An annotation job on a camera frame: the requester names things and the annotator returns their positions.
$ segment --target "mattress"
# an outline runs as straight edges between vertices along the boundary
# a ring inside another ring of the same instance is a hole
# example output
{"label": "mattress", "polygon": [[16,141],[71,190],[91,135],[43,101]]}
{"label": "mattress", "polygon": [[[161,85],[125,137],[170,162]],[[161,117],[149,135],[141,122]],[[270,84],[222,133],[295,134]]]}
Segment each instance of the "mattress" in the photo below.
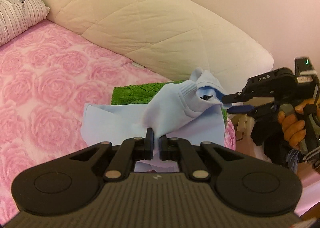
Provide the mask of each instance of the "mattress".
{"label": "mattress", "polygon": [[[18,212],[15,176],[87,146],[80,135],[85,103],[110,104],[114,87],[166,81],[48,20],[1,46],[0,223]],[[225,133],[234,149],[230,120]]]}

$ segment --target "white logo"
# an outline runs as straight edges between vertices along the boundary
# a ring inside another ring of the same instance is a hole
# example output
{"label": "white logo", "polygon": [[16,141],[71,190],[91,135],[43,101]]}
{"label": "white logo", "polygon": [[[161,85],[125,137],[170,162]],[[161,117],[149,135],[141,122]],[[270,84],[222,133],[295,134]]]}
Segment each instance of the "white logo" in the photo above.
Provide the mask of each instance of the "white logo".
{"label": "white logo", "polygon": [[263,76],[262,78],[261,78],[261,77],[259,77],[259,81],[261,81],[261,80],[265,80],[265,79],[268,79],[268,78],[270,78],[270,75]]}
{"label": "white logo", "polygon": [[153,176],[153,178],[156,179],[156,180],[158,180],[159,178],[162,178],[162,176],[160,176],[160,175],[155,175],[155,176]]}

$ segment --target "screw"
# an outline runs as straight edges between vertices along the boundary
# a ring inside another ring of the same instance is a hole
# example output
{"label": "screw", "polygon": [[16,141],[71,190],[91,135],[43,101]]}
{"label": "screw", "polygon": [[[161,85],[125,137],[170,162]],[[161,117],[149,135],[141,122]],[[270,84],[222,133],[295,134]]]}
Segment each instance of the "screw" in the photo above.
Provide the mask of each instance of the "screw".
{"label": "screw", "polygon": [[121,177],[121,172],[118,170],[109,170],[108,172],[106,172],[106,177],[107,178],[119,178]]}
{"label": "screw", "polygon": [[205,170],[196,170],[192,173],[195,178],[206,178],[209,176],[209,173]]}

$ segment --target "rose pattern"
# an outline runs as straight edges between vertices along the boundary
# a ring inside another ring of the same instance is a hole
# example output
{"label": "rose pattern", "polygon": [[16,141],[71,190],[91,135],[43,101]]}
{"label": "rose pattern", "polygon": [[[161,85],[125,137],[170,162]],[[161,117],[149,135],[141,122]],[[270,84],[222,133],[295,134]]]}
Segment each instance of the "rose pattern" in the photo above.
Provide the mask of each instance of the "rose pattern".
{"label": "rose pattern", "polygon": [[115,86],[168,81],[48,20],[0,46],[0,54],[1,224],[17,213],[10,184],[19,172],[87,146],[84,103],[110,104]]}
{"label": "rose pattern", "polygon": [[14,75],[2,89],[4,103],[12,100],[17,106],[25,104],[31,97],[33,91],[33,72],[23,70]]}
{"label": "rose pattern", "polygon": [[0,74],[10,75],[18,72],[23,67],[24,57],[19,50],[12,50],[2,57],[0,62]]}
{"label": "rose pattern", "polygon": [[86,69],[88,61],[89,59],[83,52],[70,51],[57,55],[54,64],[59,64],[67,73],[76,75]]}
{"label": "rose pattern", "polygon": [[51,68],[35,79],[36,97],[50,105],[66,104],[75,85],[74,79],[64,70]]}

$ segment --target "clothing label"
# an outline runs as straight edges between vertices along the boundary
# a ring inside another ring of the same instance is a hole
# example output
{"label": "clothing label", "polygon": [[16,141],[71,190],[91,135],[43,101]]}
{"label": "clothing label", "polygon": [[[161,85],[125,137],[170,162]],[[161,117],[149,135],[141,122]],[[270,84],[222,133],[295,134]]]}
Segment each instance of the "clothing label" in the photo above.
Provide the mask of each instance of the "clothing label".
{"label": "clothing label", "polygon": [[290,226],[290,228],[311,228],[311,226],[317,221],[316,218],[312,218],[310,220],[296,223],[293,226]]}
{"label": "clothing label", "polygon": [[137,64],[137,63],[135,63],[135,62],[132,62],[132,65],[135,66],[135,67],[141,68],[141,69],[144,68],[144,66],[142,66],[142,65],[140,65],[140,64]]}

